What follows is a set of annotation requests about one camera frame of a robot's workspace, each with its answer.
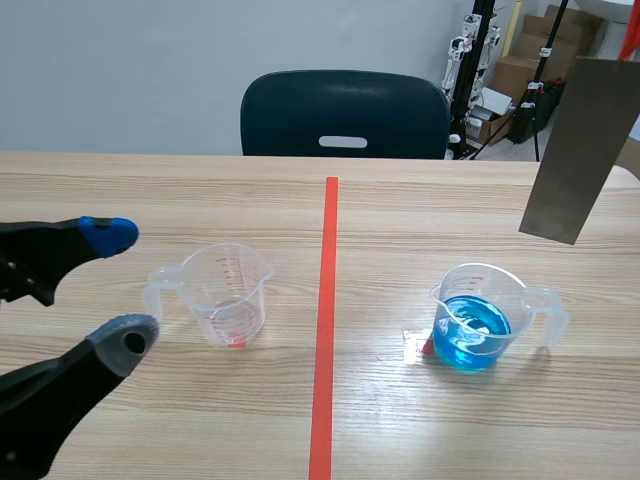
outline measuring cup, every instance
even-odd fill
[[[272,276],[271,268],[251,248],[237,243],[212,245],[182,265],[153,272],[144,302],[147,312],[161,321],[160,292],[175,290],[208,338],[235,345],[262,328],[266,317],[263,285]]]
[[[557,345],[569,324],[557,293],[527,287],[493,265],[459,265],[447,272],[431,296],[438,304],[435,353],[457,368],[481,370],[492,365],[538,315],[546,316],[547,346]]]

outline black chair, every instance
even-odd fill
[[[242,101],[245,155],[444,158],[449,106],[431,82],[390,73],[317,70],[272,73]],[[322,146],[357,137],[366,146]],[[323,139],[323,144],[333,139]]]

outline blue liquid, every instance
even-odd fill
[[[470,295],[450,298],[445,304],[473,330],[460,326],[444,308],[438,308],[433,329],[436,354],[449,365],[466,370],[481,370],[495,363],[512,339],[483,334],[509,335],[511,326],[504,313],[492,303]]]

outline gray metal sheet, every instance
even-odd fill
[[[640,113],[640,63],[579,57],[520,231],[573,245]]]

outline red tape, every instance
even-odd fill
[[[338,178],[327,178],[318,295],[318,333],[311,414],[309,480],[331,479],[333,436],[333,352],[338,237]]]

